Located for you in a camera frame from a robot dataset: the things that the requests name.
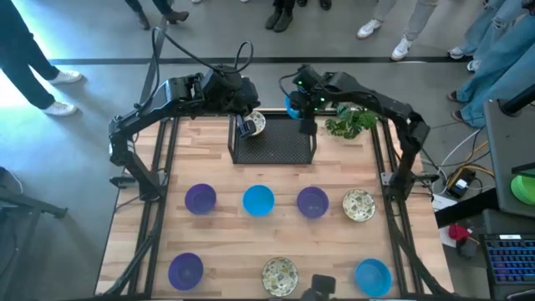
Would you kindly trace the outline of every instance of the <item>purple bowl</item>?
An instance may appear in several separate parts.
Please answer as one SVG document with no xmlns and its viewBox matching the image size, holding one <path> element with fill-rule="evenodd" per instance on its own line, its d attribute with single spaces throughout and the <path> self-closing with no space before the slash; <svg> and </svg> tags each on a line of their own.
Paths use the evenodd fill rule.
<svg viewBox="0 0 535 301">
<path fill-rule="evenodd" d="M 182 253 L 169 266 L 169 282 L 178 290 L 194 288 L 202 279 L 202 260 L 193 253 Z"/>
<path fill-rule="evenodd" d="M 318 218 L 329 209 L 329 198 L 320 188 L 307 187 L 298 194 L 298 208 L 304 216 Z"/>
<path fill-rule="evenodd" d="M 197 184 L 186 193 L 186 208 L 193 214 L 208 214 L 216 205 L 216 191 L 207 184 Z"/>
</svg>

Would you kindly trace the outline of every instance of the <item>white sneaker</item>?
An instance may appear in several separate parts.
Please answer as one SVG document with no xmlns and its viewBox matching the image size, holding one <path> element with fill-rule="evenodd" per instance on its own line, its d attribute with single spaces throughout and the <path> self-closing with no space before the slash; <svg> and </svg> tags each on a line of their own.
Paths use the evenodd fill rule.
<svg viewBox="0 0 535 301">
<path fill-rule="evenodd" d="M 381 25 L 383 25 L 381 21 L 371 19 L 359 29 L 359 32 L 357 33 L 357 38 L 368 38 L 372 33 L 374 33 L 374 30 L 381 27 Z"/>
<path fill-rule="evenodd" d="M 462 59 L 465 56 L 465 53 L 459 47 L 455 47 L 451 50 L 448 50 L 448 54 L 452 59 Z"/>
<path fill-rule="evenodd" d="M 72 115 L 76 112 L 76 107 L 74 105 L 65 104 L 59 101 L 54 101 L 52 105 L 50 105 L 48 108 L 42 110 L 43 113 L 48 115 L 55 115 L 55 116 L 68 116 Z"/>
<path fill-rule="evenodd" d="M 70 84 L 77 82 L 83 78 L 83 75 L 78 71 L 67 70 L 59 71 L 58 76 L 55 79 L 51 79 L 48 82 L 50 84 Z"/>
<path fill-rule="evenodd" d="M 470 72 L 476 72 L 481 65 L 482 65 L 481 60 L 473 59 L 468 63 L 468 65 L 466 66 L 466 69 Z"/>
<path fill-rule="evenodd" d="M 408 53 L 412 41 L 409 41 L 405 36 L 401 39 L 400 43 L 395 46 L 392 56 L 390 57 L 394 61 L 402 60 Z"/>
</svg>

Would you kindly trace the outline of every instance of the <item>red object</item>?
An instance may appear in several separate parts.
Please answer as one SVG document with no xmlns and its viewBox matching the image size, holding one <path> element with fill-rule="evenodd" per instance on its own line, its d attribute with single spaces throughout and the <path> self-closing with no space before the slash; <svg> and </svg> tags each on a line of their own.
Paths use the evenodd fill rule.
<svg viewBox="0 0 535 301">
<path fill-rule="evenodd" d="M 455 239 L 456 241 L 460 241 L 461 239 L 467 238 L 470 236 L 470 233 L 468 230 L 466 230 L 464 227 L 457 226 L 457 225 L 451 225 L 448 229 L 448 234 L 450 235 L 451 239 Z"/>
</svg>

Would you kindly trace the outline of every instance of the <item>ceramic plate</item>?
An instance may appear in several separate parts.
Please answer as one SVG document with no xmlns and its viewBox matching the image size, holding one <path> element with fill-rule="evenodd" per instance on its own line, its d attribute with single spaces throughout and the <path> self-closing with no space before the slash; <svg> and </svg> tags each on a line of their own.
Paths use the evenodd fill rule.
<svg viewBox="0 0 535 301">
<path fill-rule="evenodd" d="M 252 135 L 258 135 L 262 133 L 264 128 L 266 128 L 266 117 L 264 117 L 264 115 L 262 115 L 260 112 L 253 111 L 251 114 L 247 115 L 244 120 L 252 120 L 254 125 L 257 127 L 257 131 Z"/>
<path fill-rule="evenodd" d="M 375 213 L 375 201 L 361 189 L 353 189 L 344 196 L 342 202 L 345 214 L 356 222 L 365 222 Z"/>
<path fill-rule="evenodd" d="M 298 270 L 287 258 L 272 258 L 262 270 L 262 283 L 268 293 L 284 297 L 298 285 Z"/>
</svg>

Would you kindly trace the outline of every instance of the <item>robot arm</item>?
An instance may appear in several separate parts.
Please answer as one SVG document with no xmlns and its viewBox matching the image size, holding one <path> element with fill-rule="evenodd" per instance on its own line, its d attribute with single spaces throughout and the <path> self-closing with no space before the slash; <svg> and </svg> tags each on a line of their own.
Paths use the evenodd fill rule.
<svg viewBox="0 0 535 301">
<path fill-rule="evenodd" d="M 115 116 L 110 122 L 110 160 L 124 166 L 137 180 L 142 201 L 156 201 L 162 196 L 160 179 L 149 171 L 136 155 L 132 136 L 146 127 L 166 118 L 230 114 L 237 116 L 237 131 L 241 138 L 256 131 L 252 121 L 243 116 L 258 107 L 258 94 L 249 78 L 242 78 L 231 67 L 210 69 L 204 76 L 194 74 L 168 79 L 147 103 L 124 116 Z"/>
<path fill-rule="evenodd" d="M 314 113 L 329 102 L 335 105 L 343 102 L 361 105 L 394 122 L 403 154 L 388 188 L 392 201 L 406 200 L 415 182 L 410 170 L 430 131 L 422 117 L 410 105 L 365 88 L 345 72 L 320 76 L 311 66 L 304 65 L 293 82 L 298 86 L 298 91 L 290 94 L 290 102 L 292 109 L 298 110 L 303 118 L 301 131 L 305 134 L 316 133 Z"/>
</svg>

